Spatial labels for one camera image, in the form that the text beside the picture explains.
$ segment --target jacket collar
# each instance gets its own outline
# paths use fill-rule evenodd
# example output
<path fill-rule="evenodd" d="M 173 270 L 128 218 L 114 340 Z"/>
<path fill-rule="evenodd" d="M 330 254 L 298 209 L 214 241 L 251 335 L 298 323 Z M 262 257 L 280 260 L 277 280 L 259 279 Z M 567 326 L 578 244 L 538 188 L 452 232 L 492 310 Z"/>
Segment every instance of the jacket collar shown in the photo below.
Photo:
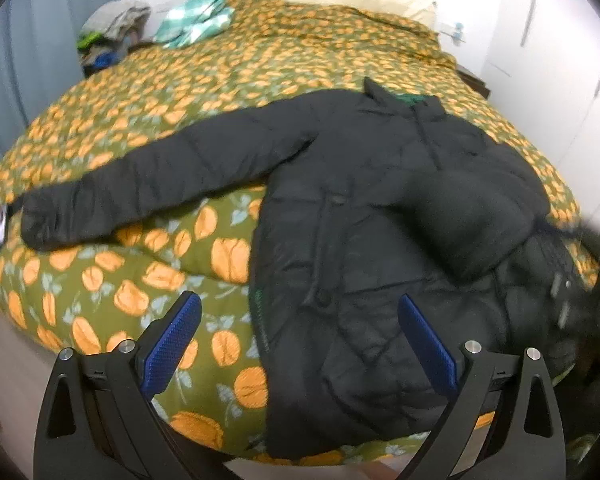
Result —
<path fill-rule="evenodd" d="M 403 117 L 412 118 L 415 114 L 421 120 L 430 121 L 446 114 L 440 99 L 433 95 L 426 96 L 423 101 L 409 106 L 369 77 L 364 79 L 363 91 L 379 105 Z"/>

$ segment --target jacket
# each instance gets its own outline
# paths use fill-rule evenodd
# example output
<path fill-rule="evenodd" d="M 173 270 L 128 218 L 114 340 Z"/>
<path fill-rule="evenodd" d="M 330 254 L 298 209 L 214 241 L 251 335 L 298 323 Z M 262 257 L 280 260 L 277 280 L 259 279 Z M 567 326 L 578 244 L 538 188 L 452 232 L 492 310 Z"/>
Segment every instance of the jacket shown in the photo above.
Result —
<path fill-rule="evenodd" d="M 432 428 L 446 399 L 400 332 L 405 292 L 445 321 L 448 345 L 535 346 L 553 374 L 573 360 L 549 295 L 573 262 L 534 227 L 549 211 L 534 170 L 436 97 L 409 105 L 370 79 L 363 92 L 316 91 L 200 121 L 34 190 L 22 238 L 38 250 L 77 244 L 263 176 L 250 310 L 271 456 Z"/>

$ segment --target teal and white plaid cloth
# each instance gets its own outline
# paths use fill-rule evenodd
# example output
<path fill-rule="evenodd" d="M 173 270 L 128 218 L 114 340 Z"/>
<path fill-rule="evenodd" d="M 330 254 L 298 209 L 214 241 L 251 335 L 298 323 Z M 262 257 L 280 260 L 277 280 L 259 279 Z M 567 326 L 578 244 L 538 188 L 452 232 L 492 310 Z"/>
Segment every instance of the teal and white plaid cloth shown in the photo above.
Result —
<path fill-rule="evenodd" d="M 234 15 L 226 0 L 189 0 L 173 7 L 154 35 L 165 48 L 188 46 L 227 30 Z"/>

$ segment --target green bedspread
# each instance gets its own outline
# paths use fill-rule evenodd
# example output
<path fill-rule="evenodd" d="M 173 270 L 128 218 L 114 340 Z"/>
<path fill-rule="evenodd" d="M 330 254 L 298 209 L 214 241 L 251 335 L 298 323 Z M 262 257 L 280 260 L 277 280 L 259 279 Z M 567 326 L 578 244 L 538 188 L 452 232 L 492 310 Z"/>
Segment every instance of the green bedspread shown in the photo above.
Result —
<path fill-rule="evenodd" d="M 0 203 L 32 186 L 77 178 L 192 121 L 315 89 L 361 89 L 370 76 L 398 93 L 435 94 L 450 113 L 511 144 L 544 182 L 552 218 L 567 222 L 578 215 L 551 164 L 460 81 L 454 60 L 428 28 L 341 6 L 228 4 L 234 22 L 221 35 L 181 50 L 140 50 L 49 107 L 0 163 Z M 181 290 L 197 292 L 202 325 L 154 406 L 193 440 L 273 462 L 262 443 L 266 378 L 244 285 L 261 184 L 165 212 L 106 243 L 51 254 L 24 246 L 16 216 L 0 251 L 0 310 L 54 352 L 71 345 L 91 354 L 138 337 Z M 590 260 L 575 250 L 574 256 L 593 279 Z M 343 446 L 298 463 L 413 453 L 423 437 Z"/>

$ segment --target blue gripper pad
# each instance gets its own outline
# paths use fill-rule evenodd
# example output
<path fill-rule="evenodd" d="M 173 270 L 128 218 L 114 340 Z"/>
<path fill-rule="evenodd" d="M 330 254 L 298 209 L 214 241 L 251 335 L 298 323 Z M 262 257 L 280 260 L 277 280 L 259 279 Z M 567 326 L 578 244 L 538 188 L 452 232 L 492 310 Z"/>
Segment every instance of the blue gripper pad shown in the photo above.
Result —
<path fill-rule="evenodd" d="M 433 389 L 448 399 L 454 398 L 458 394 L 456 361 L 406 294 L 398 302 L 398 323 Z"/>
<path fill-rule="evenodd" d="M 155 334 L 155 336 L 159 336 L 158 341 L 150 349 L 144 363 L 141 364 L 140 376 L 142 377 L 142 383 L 140 384 L 140 391 L 147 399 L 162 393 L 167 388 L 184 351 L 200 325 L 201 319 L 202 302 L 200 297 L 187 291 L 180 295 L 164 319 L 153 321 L 149 325 L 146 330 L 146 332 L 150 332 L 147 334 L 149 341 L 154 335 L 150 331 L 154 328 L 152 327 L 154 323 L 158 324 L 158 328 L 162 330 Z M 142 336 L 139 342 L 144 344 Z"/>

